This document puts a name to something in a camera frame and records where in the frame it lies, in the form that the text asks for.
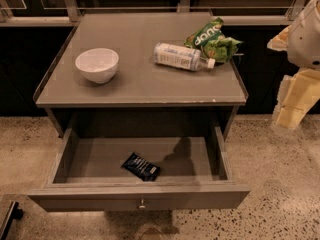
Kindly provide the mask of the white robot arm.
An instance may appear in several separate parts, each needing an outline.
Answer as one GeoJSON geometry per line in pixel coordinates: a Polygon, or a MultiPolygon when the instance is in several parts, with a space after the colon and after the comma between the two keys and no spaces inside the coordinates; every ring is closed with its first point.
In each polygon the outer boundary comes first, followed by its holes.
{"type": "Polygon", "coordinates": [[[299,67],[293,76],[283,77],[272,116],[276,126],[295,130],[320,100],[320,0],[310,0],[267,48],[286,51],[288,61],[299,67]]]}

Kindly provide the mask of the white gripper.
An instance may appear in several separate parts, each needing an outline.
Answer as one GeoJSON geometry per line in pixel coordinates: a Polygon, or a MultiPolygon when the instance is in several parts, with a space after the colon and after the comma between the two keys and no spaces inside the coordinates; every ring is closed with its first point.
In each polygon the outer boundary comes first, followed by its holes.
{"type": "MultiPolygon", "coordinates": [[[[290,26],[269,40],[267,48],[286,51],[290,26]]],[[[293,77],[285,77],[278,91],[273,122],[280,127],[296,129],[307,113],[320,99],[320,71],[301,68],[293,77]]]]}

